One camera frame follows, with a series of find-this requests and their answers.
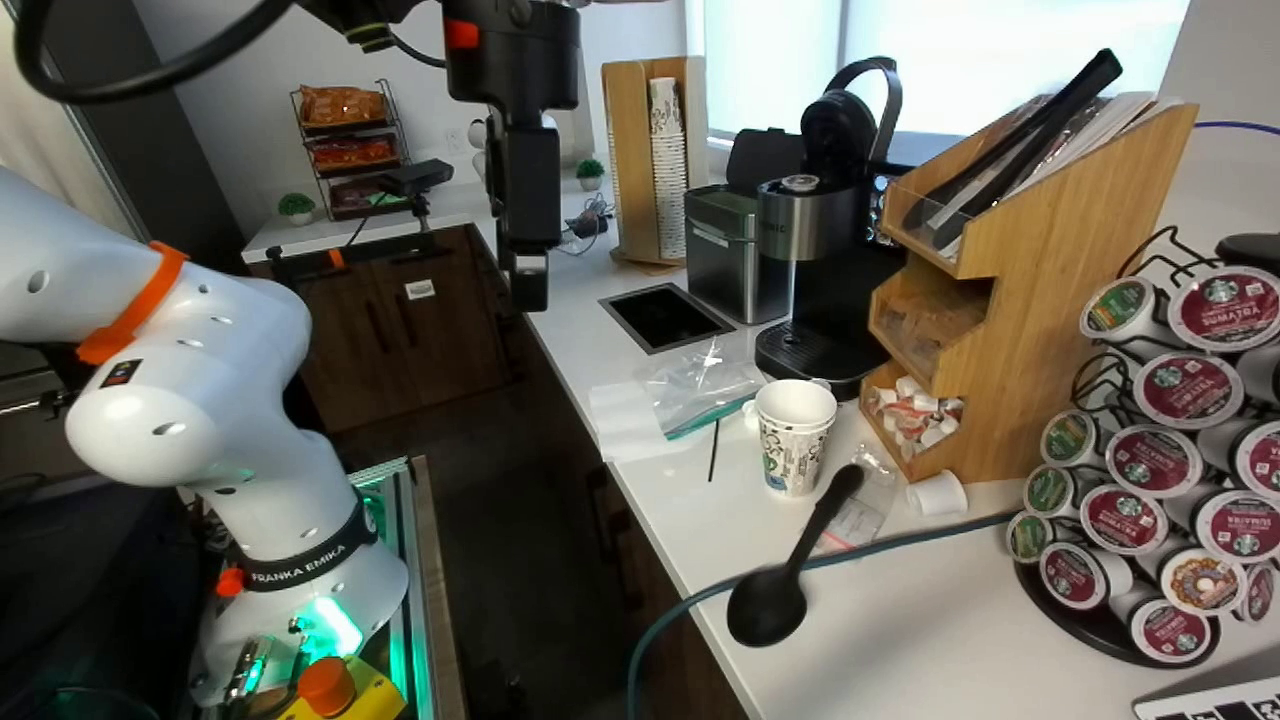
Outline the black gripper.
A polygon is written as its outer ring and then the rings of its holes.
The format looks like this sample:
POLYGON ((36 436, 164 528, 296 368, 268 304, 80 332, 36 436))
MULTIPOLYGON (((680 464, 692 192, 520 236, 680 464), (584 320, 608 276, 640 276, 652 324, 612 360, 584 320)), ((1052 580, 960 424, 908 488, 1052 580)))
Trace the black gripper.
POLYGON ((548 308, 548 248, 560 240, 560 136, 540 120, 488 120, 488 196, 512 300, 548 308))

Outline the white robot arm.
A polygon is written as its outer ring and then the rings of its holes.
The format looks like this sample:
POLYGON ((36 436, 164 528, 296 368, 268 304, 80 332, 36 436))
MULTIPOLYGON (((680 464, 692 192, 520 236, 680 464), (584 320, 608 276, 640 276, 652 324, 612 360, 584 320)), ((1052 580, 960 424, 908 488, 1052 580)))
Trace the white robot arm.
POLYGON ((256 696, 276 656, 352 656, 392 624, 412 564, 376 536, 336 448, 284 412, 312 336, 296 292, 128 240, 12 164, 0 248, 0 332, 64 340, 92 368, 64 416, 72 452, 228 532, 244 588, 200 616, 196 704, 256 696))

